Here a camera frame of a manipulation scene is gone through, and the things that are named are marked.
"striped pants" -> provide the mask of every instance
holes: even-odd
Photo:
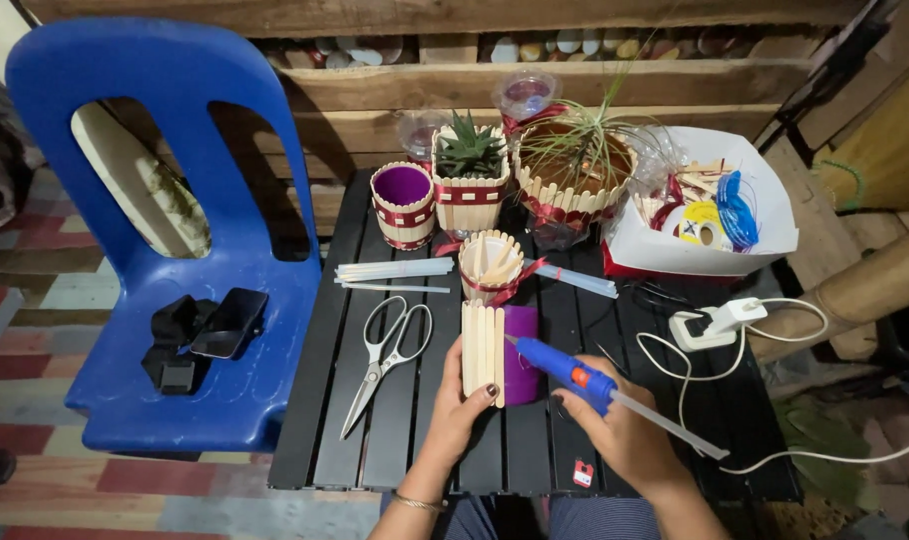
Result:
[[[498,540],[492,517],[500,497],[453,497],[438,518],[436,540]],[[381,498],[381,512],[391,501]],[[552,497],[550,540],[661,540],[654,508],[643,498]]]

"gold bangle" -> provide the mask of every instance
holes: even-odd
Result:
[[[448,501],[444,498],[441,499],[441,502],[430,503],[422,502],[421,500],[415,500],[414,498],[408,498],[404,495],[398,495],[398,492],[391,494],[391,501],[401,503],[402,505],[408,505],[415,509],[427,510],[435,514],[440,514],[448,509]]]

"blue plastic chair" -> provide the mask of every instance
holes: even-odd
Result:
[[[315,303],[321,268],[301,144],[280,81],[230,30],[146,18],[40,26],[6,66],[15,108],[120,279],[111,319],[64,398],[88,414],[82,441],[103,451],[271,452]],[[72,135],[82,105],[130,96],[144,104],[208,218],[199,259],[152,250]],[[301,203],[310,255],[281,262],[242,173],[209,116],[223,101],[261,115],[280,137]],[[236,361],[215,360],[194,396],[158,394],[140,361],[150,318],[184,294],[220,301],[232,288],[269,294],[264,333]]]

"scissors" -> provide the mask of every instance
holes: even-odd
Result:
[[[400,302],[401,313],[398,316],[398,320],[391,325],[384,334],[384,338],[381,338],[380,341],[376,343],[368,341],[368,330],[371,327],[371,322],[375,320],[375,315],[381,310],[386,310],[388,305],[392,302]],[[418,349],[418,351],[411,356],[403,356],[398,348],[401,347],[401,342],[405,339],[405,333],[408,331],[408,325],[412,322],[413,313],[419,310],[424,311],[424,318],[427,320],[427,332],[424,335],[424,343],[421,344],[421,349]],[[411,362],[424,353],[425,349],[428,347],[428,341],[432,337],[433,325],[432,312],[428,309],[427,305],[419,303],[411,309],[408,309],[408,302],[401,296],[392,296],[391,298],[382,301],[375,307],[375,310],[368,315],[368,320],[364,323],[364,334],[362,335],[364,345],[368,348],[368,372],[364,374],[364,379],[361,381],[361,387],[357,389],[357,394],[354,395],[354,400],[351,402],[351,409],[348,410],[348,418],[345,418],[344,426],[341,427],[342,441],[351,432],[352,427],[358,422],[358,419],[362,417],[365,407],[367,407],[368,402],[371,401],[371,397],[375,395],[375,390],[381,383],[382,378],[391,371],[391,368],[406,362]],[[400,332],[398,333],[398,341],[395,342],[394,350],[391,350],[391,353],[384,361],[380,361],[382,359],[382,349],[385,348],[385,344],[394,336],[395,331],[397,331],[399,327]]]

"scissor handle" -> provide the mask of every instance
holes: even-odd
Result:
[[[391,325],[391,327],[388,329],[388,331],[384,333],[384,338],[381,338],[380,341],[376,341],[376,342],[368,341],[368,331],[371,329],[371,321],[375,320],[375,315],[377,315],[378,312],[380,312],[382,309],[387,307],[388,304],[391,304],[392,302],[395,302],[395,301],[400,301],[400,316],[398,317],[398,320],[396,320],[394,322],[394,324]],[[391,339],[391,335],[394,334],[394,331],[398,330],[398,325],[400,325],[402,323],[402,321],[405,319],[406,315],[408,315],[408,301],[405,300],[404,296],[392,296],[392,297],[388,298],[387,300],[379,303],[377,305],[377,307],[375,307],[375,309],[371,312],[371,314],[368,315],[368,320],[365,321],[365,323],[364,323],[364,330],[363,330],[364,344],[368,346],[368,351],[372,352],[372,353],[380,351],[382,349],[382,346],[385,345],[385,342],[388,341],[389,339]],[[372,360],[372,362],[377,362],[377,361],[378,361],[378,359],[376,357],[374,357],[374,359]]]
[[[405,334],[408,332],[408,325],[412,323],[412,315],[418,310],[423,310],[424,318],[427,319],[427,333],[424,335],[424,343],[421,344],[421,349],[418,349],[418,351],[413,353],[411,356],[402,356],[401,351],[398,349],[401,347],[401,342],[405,339]],[[432,330],[435,328],[435,320],[432,318],[432,311],[428,309],[427,305],[424,305],[424,303],[415,305],[411,308],[411,311],[405,313],[402,318],[404,319],[404,324],[400,327],[398,340],[395,341],[395,348],[388,355],[388,358],[386,358],[384,362],[381,362],[381,369],[383,369],[385,372],[391,369],[392,366],[403,364],[405,362],[411,362],[414,359],[420,357],[421,354],[424,353],[425,349],[428,348],[428,342],[432,339]]]

